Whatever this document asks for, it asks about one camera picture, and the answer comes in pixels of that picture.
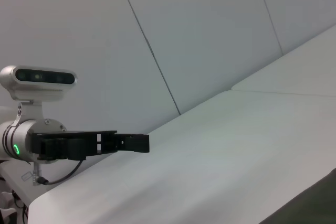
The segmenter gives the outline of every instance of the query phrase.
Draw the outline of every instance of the white wall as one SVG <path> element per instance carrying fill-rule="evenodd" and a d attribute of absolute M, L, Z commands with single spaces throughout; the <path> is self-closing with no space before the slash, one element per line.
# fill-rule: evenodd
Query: white wall
<path fill-rule="evenodd" d="M 284 53 L 336 24 L 336 0 L 266 0 Z"/>
<path fill-rule="evenodd" d="M 127 0 L 0 0 L 0 68 L 31 65 L 78 74 L 46 117 L 72 130 L 149 132 L 177 109 Z M 16 106 L 0 89 L 1 105 Z"/>
<path fill-rule="evenodd" d="M 45 107 L 70 129 L 148 132 L 178 116 L 173 98 L 183 113 L 336 22 L 335 0 L 129 1 L 171 94 L 128 0 L 0 0 L 0 68 L 77 72 Z"/>
<path fill-rule="evenodd" d="M 264 0 L 130 0 L 181 112 L 282 54 Z"/>

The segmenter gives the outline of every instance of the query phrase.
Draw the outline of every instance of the green led light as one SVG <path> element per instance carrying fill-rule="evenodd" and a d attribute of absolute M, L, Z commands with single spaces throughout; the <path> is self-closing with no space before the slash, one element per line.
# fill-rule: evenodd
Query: green led light
<path fill-rule="evenodd" d="M 14 144 L 13 145 L 13 147 L 15 148 L 15 150 L 16 150 L 16 154 L 20 154 L 20 151 L 19 151 L 19 148 L 17 147 L 17 145 L 16 144 Z"/>

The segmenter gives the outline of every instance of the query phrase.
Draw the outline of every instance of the metal bracket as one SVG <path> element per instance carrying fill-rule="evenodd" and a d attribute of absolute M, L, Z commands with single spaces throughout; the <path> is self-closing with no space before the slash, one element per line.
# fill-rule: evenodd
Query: metal bracket
<path fill-rule="evenodd" d="M 34 162 L 33 163 L 33 185 L 34 186 L 39 186 L 40 184 L 37 182 L 38 177 L 40 177 L 41 174 L 41 169 L 40 169 L 40 164 Z"/>
<path fill-rule="evenodd" d="M 16 127 L 27 120 L 42 120 L 42 103 L 21 102 L 18 107 L 17 117 L 11 126 Z"/>

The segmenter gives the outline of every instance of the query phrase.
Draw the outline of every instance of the white table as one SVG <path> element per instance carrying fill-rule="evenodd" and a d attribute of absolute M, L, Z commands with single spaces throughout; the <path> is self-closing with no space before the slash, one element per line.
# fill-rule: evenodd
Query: white table
<path fill-rule="evenodd" d="M 336 26 L 252 74 L 232 89 L 336 96 Z"/>
<path fill-rule="evenodd" d="M 336 167 L 336 98 L 228 91 L 43 194 L 29 224 L 259 223 Z"/>

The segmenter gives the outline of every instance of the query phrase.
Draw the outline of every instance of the wall seam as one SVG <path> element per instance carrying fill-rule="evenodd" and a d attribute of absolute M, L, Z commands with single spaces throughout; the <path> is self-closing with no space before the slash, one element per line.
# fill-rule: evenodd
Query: wall seam
<path fill-rule="evenodd" d="M 279 44 L 279 47 L 280 47 L 281 54 L 282 54 L 282 56 L 283 56 L 283 55 L 284 55 L 284 53 L 283 53 L 283 49 L 282 49 L 282 47 L 281 47 L 281 44 L 280 44 L 280 40 L 279 40 L 279 37 L 278 37 L 277 31 L 275 30 L 275 26 L 274 26 L 274 23 L 273 23 L 273 20 L 272 20 L 272 17 L 271 17 L 271 13 L 269 12 L 269 9 L 268 9 L 268 6 L 267 6 L 267 3 L 266 3 L 266 0 L 264 0 L 264 4 L 265 4 L 266 10 L 267 10 L 267 13 L 268 13 L 269 19 L 270 19 L 270 21 L 271 21 L 271 24 L 272 24 L 272 28 L 273 28 L 273 31 L 274 31 L 275 37 L 277 38 L 277 41 L 278 41 L 278 44 Z"/>
<path fill-rule="evenodd" d="M 132 9 L 133 15 L 134 15 L 134 17 L 135 17 L 136 22 L 138 23 L 138 26 L 139 26 L 140 31 L 141 31 L 141 33 L 142 33 L 142 36 L 144 37 L 144 39 L 145 39 L 145 41 L 146 41 L 146 43 L 147 43 L 147 46 L 148 46 L 148 48 L 149 48 L 149 50 L 150 50 L 150 52 L 151 52 L 151 54 L 152 54 L 152 56 L 153 56 L 153 58 L 154 58 L 154 61 L 155 61 L 156 65 L 157 65 L 157 68 L 159 69 L 159 72 L 160 72 L 160 74 L 161 74 L 161 76 L 162 76 L 162 79 L 163 79 L 164 83 L 166 84 L 166 87 L 167 87 L 167 89 L 168 89 L 168 92 L 169 92 L 170 96 L 171 96 L 172 99 L 173 99 L 173 102 L 174 102 L 174 104 L 175 104 L 175 106 L 176 106 L 177 112 L 179 113 L 179 115 L 181 115 L 180 110 L 178 109 L 177 103 L 176 103 L 176 101 L 175 101 L 175 98 L 173 97 L 172 91 L 170 90 L 170 88 L 169 88 L 169 86 L 168 86 L 168 83 L 167 83 L 167 81 L 166 81 L 166 79 L 165 79 L 165 77 L 164 77 L 164 75 L 163 75 L 163 73 L 162 73 L 162 70 L 161 70 L 160 66 L 159 66 L 159 63 L 158 63 L 158 61 L 157 61 L 157 59 L 156 59 L 156 57 L 155 57 L 154 51 L 153 51 L 153 49 L 152 49 L 152 47 L 151 47 L 151 45 L 150 45 L 150 43 L 149 43 L 149 41 L 148 41 L 148 39 L 147 39 L 147 36 L 145 35 L 145 33 L 144 33 L 143 29 L 142 29 L 142 26 L 140 25 L 140 22 L 139 22 L 138 17 L 137 17 L 136 14 L 135 14 L 135 11 L 134 11 L 134 9 L 133 9 L 133 6 L 132 6 L 132 4 L 131 4 L 131 1 L 130 1 L 130 0 L 127 0 L 127 1 L 128 1 L 129 5 L 130 5 L 130 7 L 131 7 L 131 9 Z"/>

